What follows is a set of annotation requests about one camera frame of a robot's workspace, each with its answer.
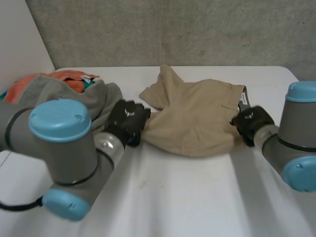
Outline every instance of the white wall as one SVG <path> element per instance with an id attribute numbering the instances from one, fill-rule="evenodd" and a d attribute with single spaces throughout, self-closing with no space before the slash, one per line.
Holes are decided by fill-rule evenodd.
<path id="1" fill-rule="evenodd" d="M 21 77 L 54 66 L 24 0 L 0 1 L 0 93 Z"/>

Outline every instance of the light blue joint cap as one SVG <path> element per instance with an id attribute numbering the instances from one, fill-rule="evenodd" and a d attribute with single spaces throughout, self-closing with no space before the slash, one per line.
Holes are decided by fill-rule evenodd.
<path id="1" fill-rule="evenodd" d="M 49 189 L 42 203 L 50 212 L 70 221 L 82 220 L 91 209 L 87 201 L 60 189 Z"/>
<path id="2" fill-rule="evenodd" d="M 75 100 L 51 100 L 37 106 L 30 114 L 29 127 L 34 135 L 49 142 L 71 142 L 91 128 L 84 104 Z"/>
<path id="3" fill-rule="evenodd" d="M 316 191 L 316 156 L 290 161 L 283 168 L 281 176 L 284 182 L 297 191 Z"/>
<path id="4" fill-rule="evenodd" d="M 288 88 L 286 97 L 288 101 L 299 103 L 316 102 L 316 81 L 295 82 Z"/>

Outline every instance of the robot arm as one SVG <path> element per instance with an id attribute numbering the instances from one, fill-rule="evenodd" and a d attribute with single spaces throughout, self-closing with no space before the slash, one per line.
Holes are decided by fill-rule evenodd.
<path id="1" fill-rule="evenodd" d="M 290 85 L 280 127 L 261 107 L 232 119 L 245 143 L 255 145 L 291 188 L 316 191 L 316 82 Z"/>
<path id="2" fill-rule="evenodd" d="M 43 205 L 54 214 L 81 220 L 124 155 L 126 144 L 139 145 L 150 110 L 119 101 L 105 130 L 92 134 L 86 107 L 54 100 L 36 108 L 0 103 L 0 151 L 10 150 L 45 161 L 54 181 L 35 203 L 0 207 L 20 211 Z"/>

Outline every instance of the fabric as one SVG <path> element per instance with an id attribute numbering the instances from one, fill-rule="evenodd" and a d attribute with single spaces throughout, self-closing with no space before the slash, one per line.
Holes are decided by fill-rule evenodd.
<path id="1" fill-rule="evenodd" d="M 17 83 L 15 83 L 9 90 L 4 98 L 5 102 L 10 103 L 16 103 L 19 96 L 21 95 L 22 91 L 27 87 L 27 85 L 35 78 L 37 74 L 28 75 L 21 80 L 19 80 Z M 40 73 L 40 75 L 48 76 L 51 78 L 57 78 L 61 81 L 64 81 L 66 84 L 68 84 L 74 91 L 76 92 L 83 92 L 84 91 L 84 84 L 82 82 L 81 76 L 86 75 L 91 78 L 98 78 L 99 76 L 96 75 L 90 75 L 86 74 L 84 72 L 80 71 L 73 71 L 73 70 L 64 70 L 64 71 L 58 71 L 53 72 L 50 74 Z"/>
<path id="2" fill-rule="evenodd" d="M 16 103 L 23 107 L 35 107 L 56 99 L 80 101 L 88 108 L 92 130 L 97 133 L 104 129 L 108 115 L 121 98 L 121 90 L 115 83 L 104 84 L 102 80 L 99 80 L 83 93 L 77 93 L 59 79 L 37 75 L 27 85 Z"/>
<path id="3" fill-rule="evenodd" d="M 4 93 L 0 95 L 0 101 L 2 101 L 5 98 L 6 94 L 7 94 L 7 91 L 5 91 Z"/>
<path id="4" fill-rule="evenodd" d="M 166 151 L 205 157 L 243 146 L 230 125 L 238 113 L 244 85 L 206 79 L 183 82 L 169 67 L 161 66 L 158 80 L 139 97 L 162 110 L 152 113 L 142 137 Z"/>
<path id="5" fill-rule="evenodd" d="M 84 91 L 87 90 L 87 88 L 91 85 L 94 84 L 94 81 L 90 81 L 90 82 L 86 82 L 85 80 L 82 81 L 83 82 L 83 85 L 84 85 Z"/>

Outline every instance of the beige pants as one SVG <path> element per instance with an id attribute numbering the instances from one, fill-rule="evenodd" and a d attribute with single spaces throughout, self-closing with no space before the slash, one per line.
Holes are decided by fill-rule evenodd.
<path id="1" fill-rule="evenodd" d="M 166 151 L 190 157 L 223 154 L 242 146 L 235 127 L 244 85 L 206 79 L 183 82 L 171 67 L 160 67 L 158 81 L 139 97 L 161 109 L 153 113 L 143 139 Z"/>

